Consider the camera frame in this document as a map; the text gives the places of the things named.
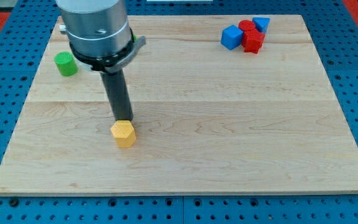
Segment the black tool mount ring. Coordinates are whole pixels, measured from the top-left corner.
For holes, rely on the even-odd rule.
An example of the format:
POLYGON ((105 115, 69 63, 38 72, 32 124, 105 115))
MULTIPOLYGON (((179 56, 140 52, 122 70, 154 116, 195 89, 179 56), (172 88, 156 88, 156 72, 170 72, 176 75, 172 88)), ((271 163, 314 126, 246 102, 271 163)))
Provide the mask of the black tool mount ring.
POLYGON ((73 44, 70 42, 70 50, 72 51, 74 57, 81 63, 85 64, 89 70, 98 71, 98 72, 107 72, 115 73, 123 69, 128 65, 137 55, 141 47, 146 44, 145 36, 137 37, 137 40, 134 42, 132 40, 118 53, 115 53, 108 57, 90 57, 85 56, 77 49, 74 48, 73 44))

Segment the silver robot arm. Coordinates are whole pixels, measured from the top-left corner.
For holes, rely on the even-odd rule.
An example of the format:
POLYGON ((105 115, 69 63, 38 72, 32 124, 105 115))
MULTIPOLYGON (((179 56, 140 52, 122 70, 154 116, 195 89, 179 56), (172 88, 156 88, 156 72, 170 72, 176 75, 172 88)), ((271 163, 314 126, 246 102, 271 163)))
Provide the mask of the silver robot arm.
POLYGON ((133 120, 123 68, 146 38, 136 38, 124 0, 56 0, 73 56, 101 75, 115 120, 133 120))

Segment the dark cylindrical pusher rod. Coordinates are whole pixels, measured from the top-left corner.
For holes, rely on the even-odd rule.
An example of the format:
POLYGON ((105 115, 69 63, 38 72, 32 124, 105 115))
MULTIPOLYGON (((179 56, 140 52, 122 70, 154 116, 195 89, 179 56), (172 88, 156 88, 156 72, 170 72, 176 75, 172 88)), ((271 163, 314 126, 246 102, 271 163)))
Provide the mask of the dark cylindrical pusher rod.
POLYGON ((132 121, 132 106, 129 99, 123 71, 119 70, 115 73, 101 72, 101 78, 114 115, 114 119, 116 121, 132 121))

